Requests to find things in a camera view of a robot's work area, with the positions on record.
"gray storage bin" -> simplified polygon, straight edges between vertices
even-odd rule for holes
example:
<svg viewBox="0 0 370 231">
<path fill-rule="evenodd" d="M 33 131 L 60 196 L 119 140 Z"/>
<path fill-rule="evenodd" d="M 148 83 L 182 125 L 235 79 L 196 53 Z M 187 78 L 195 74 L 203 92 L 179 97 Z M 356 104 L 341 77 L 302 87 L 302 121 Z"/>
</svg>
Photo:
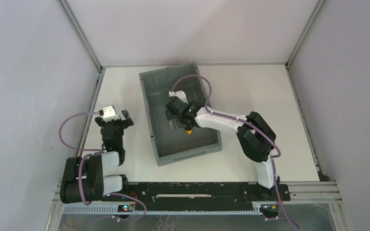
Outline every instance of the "gray storage bin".
<svg viewBox="0 0 370 231">
<path fill-rule="evenodd" d="M 140 73 L 150 137 L 158 166 L 222 150 L 219 131 L 192 128 L 193 133 L 189 135 L 165 108 L 171 100 L 168 92 L 174 83 L 192 74 L 199 74 L 195 63 Z M 183 90 L 189 102 L 205 102 L 207 97 L 202 79 L 197 77 L 182 80 L 175 87 L 177 90 Z"/>
</svg>

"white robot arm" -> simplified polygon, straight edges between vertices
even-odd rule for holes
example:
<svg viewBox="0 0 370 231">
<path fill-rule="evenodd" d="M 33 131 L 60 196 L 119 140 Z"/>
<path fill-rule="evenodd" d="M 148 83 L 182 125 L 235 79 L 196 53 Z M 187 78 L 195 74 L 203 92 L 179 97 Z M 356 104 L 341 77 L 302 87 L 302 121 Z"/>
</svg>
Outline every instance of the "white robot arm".
<svg viewBox="0 0 370 231">
<path fill-rule="evenodd" d="M 276 139 L 275 133 L 258 113 L 251 112 L 250 115 L 234 115 L 216 111 L 209 107 L 206 110 L 202 104 L 188 104 L 183 91 L 170 92 L 170 96 L 172 99 L 166 105 L 166 108 L 178 117 L 179 121 L 185 125 L 185 129 L 189 134 L 192 127 L 212 128 L 226 133 L 236 134 L 244 154 L 253 160 L 256 165 L 258 174 L 257 182 L 268 189 L 274 186 L 273 167 L 270 158 L 273 151 L 271 144 L 244 123 L 225 117 L 235 117 L 250 122 L 274 141 Z"/>
</svg>

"transparent panel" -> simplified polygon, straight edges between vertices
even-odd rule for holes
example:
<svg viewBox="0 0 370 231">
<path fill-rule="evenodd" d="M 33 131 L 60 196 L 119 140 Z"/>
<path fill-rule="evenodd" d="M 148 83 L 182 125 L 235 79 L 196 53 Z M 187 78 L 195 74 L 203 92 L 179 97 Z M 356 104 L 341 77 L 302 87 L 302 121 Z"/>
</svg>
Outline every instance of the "transparent panel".
<svg viewBox="0 0 370 231">
<path fill-rule="evenodd" d="M 335 231 L 328 204 L 285 205 L 301 230 Z M 290 231 L 295 230 L 285 220 L 264 221 L 258 215 L 147 215 L 137 221 L 103 219 L 83 228 L 80 226 L 104 215 L 63 215 L 59 231 Z"/>
</svg>

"white wall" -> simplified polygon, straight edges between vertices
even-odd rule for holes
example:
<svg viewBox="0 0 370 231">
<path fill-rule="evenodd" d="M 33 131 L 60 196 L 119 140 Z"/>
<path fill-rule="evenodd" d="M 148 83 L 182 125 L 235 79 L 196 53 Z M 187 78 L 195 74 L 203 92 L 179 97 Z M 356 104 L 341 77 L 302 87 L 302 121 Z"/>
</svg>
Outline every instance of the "white wall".
<svg viewBox="0 0 370 231">
<path fill-rule="evenodd" d="M 327 175 L 370 230 L 370 1 L 327 1 L 291 70 Z"/>
<path fill-rule="evenodd" d="M 56 1 L 0 0 L 0 231 L 43 229 L 96 75 Z"/>
<path fill-rule="evenodd" d="M 317 0 L 69 0 L 101 64 L 286 62 Z"/>
</svg>

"white table surface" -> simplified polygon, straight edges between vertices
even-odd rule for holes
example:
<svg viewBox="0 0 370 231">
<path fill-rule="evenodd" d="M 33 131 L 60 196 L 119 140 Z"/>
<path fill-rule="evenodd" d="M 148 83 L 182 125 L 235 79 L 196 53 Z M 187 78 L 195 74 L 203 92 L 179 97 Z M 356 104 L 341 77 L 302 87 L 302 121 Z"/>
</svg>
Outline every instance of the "white table surface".
<svg viewBox="0 0 370 231">
<path fill-rule="evenodd" d="M 224 132 L 221 152 L 157 166 L 139 73 L 159 68 L 106 69 L 95 110 L 114 105 L 119 112 L 128 110 L 134 121 L 134 126 L 124 131 L 124 164 L 108 169 L 106 174 L 126 174 L 129 181 L 257 181 L 253 162 L 244 155 L 236 135 Z M 212 84 L 214 109 L 238 115 L 256 111 L 276 133 L 276 144 L 282 151 L 276 159 L 281 181 L 319 181 L 284 66 L 202 65 L 199 71 Z M 101 144 L 100 127 L 93 117 L 84 147 L 100 148 Z"/>
</svg>

